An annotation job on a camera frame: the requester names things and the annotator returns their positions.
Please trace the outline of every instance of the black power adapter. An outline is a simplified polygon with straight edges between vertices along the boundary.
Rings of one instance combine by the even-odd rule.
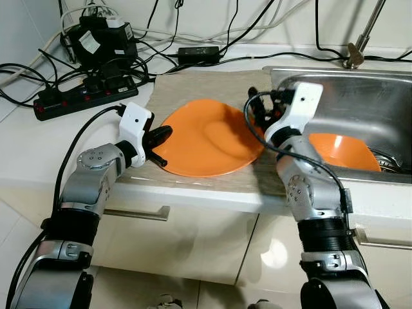
[[[181,47],[177,57],[179,64],[216,64],[219,63],[221,55],[217,46]]]

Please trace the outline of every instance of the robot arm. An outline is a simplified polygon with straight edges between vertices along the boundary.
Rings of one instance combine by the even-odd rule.
[[[63,188],[59,210],[42,226],[44,240],[16,290],[11,308],[87,309],[93,276],[90,266],[93,240],[116,179],[130,165],[140,167],[149,158],[167,162],[151,150],[171,134],[169,126],[151,132],[154,115],[129,103],[120,121],[121,142],[84,151]]]
[[[269,113],[270,117],[264,120],[260,117],[258,125],[265,130],[265,140],[279,149],[322,162],[301,134],[315,115],[322,90],[322,85],[300,82],[293,89],[271,91],[274,110],[283,109],[284,113],[281,117]],[[249,90],[254,114],[267,115],[262,111],[260,98],[256,95],[252,98],[254,93],[255,89]],[[347,226],[341,199],[345,192],[341,192],[330,175],[300,158],[279,153],[276,161],[303,244],[301,267],[308,282],[301,289],[302,307],[386,308],[372,287]]]

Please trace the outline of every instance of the beige cloth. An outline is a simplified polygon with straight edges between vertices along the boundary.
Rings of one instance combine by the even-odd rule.
[[[154,113],[152,128],[158,127],[171,113],[188,101],[199,98],[219,100],[243,109],[249,87],[271,89],[267,71],[203,72],[184,71],[156,78],[147,109]],[[274,154],[265,151],[255,162],[239,171],[211,178],[191,178],[168,173],[152,162],[128,169],[121,182],[162,187],[179,187],[228,192],[260,192],[284,195],[285,190],[274,167]]]

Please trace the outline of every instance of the orange bowl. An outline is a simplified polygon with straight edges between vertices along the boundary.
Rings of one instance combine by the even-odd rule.
[[[163,125],[172,135],[155,153],[167,160],[166,171],[181,176],[212,177],[253,162],[263,146],[249,131],[243,113],[208,98],[176,110]]]
[[[331,165],[380,172],[378,161],[362,140],[331,133],[312,133],[309,141]]]

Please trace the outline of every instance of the sink basin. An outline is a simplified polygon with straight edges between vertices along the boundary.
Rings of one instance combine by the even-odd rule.
[[[297,81],[323,85],[314,118],[304,135],[353,136],[399,165],[398,173],[332,167],[341,178],[412,183],[412,74],[397,71],[266,67],[272,87]]]

